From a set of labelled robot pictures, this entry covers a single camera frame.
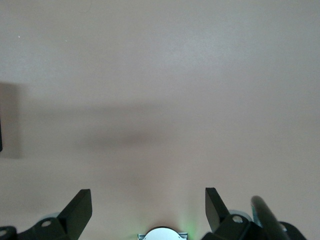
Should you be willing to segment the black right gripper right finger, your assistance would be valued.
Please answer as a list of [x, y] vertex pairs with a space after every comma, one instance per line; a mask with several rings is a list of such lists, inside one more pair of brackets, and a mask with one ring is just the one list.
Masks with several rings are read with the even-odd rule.
[[228, 210], [214, 187], [205, 189], [205, 214], [211, 231], [201, 240], [307, 240], [292, 224], [279, 221], [260, 196], [250, 201], [253, 219]]

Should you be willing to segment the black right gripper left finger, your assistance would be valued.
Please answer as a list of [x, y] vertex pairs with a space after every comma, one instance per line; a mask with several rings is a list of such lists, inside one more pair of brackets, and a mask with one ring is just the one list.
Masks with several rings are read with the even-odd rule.
[[23, 232], [0, 226], [0, 240], [79, 240], [91, 217], [91, 190], [82, 189], [56, 217], [44, 218]]

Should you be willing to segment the brown table mat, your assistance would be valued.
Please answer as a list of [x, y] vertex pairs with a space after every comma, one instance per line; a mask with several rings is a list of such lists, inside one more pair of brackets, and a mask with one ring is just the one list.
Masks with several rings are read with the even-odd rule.
[[0, 116], [0, 226], [198, 240], [215, 187], [320, 240], [320, 0], [0, 0]]

